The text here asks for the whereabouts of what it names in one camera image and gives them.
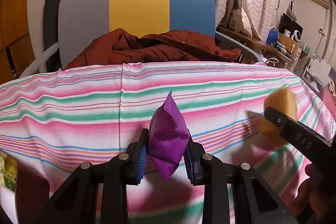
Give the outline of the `person's right hand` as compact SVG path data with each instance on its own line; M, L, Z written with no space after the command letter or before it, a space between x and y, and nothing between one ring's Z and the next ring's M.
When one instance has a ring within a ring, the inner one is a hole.
M307 205L310 205L315 212L317 223L335 223L335 180L326 178L319 188L313 189L311 181L313 172L317 169L313 164L305 167L305 173L309 177L301 183L298 193L294 199L290 211L297 217L303 212Z

